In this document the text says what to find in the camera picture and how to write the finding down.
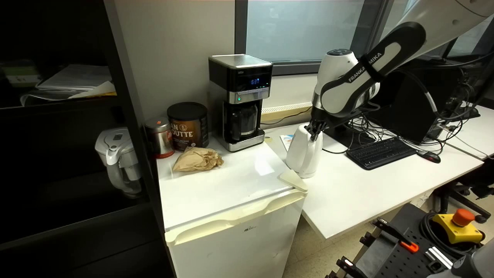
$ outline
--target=white mini fridge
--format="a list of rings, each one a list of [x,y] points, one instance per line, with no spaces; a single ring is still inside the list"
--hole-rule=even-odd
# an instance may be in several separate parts
[[[225,164],[174,175],[180,155],[158,161],[166,241],[178,278],[282,278],[306,187],[262,144],[228,153]]]

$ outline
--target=keyboard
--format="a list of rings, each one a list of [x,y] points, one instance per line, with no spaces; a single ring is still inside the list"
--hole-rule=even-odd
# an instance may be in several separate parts
[[[399,138],[390,138],[370,146],[350,149],[347,152],[347,157],[365,170],[373,170],[411,155],[416,155],[416,150],[408,147]]]

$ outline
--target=bread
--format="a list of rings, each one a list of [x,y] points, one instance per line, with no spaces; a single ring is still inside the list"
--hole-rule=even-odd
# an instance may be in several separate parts
[[[189,147],[174,166],[175,173],[208,172],[220,167],[223,160],[214,149]]]

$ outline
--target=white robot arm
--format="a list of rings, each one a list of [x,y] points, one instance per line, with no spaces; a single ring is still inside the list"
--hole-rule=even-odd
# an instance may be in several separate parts
[[[494,0],[419,0],[377,47],[356,62],[353,53],[331,51],[322,61],[309,132],[319,135],[326,116],[348,118],[370,89],[401,65],[441,47],[494,14]]]

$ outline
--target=cabinet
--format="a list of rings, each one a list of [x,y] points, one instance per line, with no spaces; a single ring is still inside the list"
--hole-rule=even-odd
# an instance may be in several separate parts
[[[27,61],[49,78],[69,64],[107,65],[117,98],[22,107],[0,72],[0,277],[166,277],[157,169],[103,0],[19,0],[0,7],[0,68]],[[95,152],[127,127],[144,194],[117,190]]]

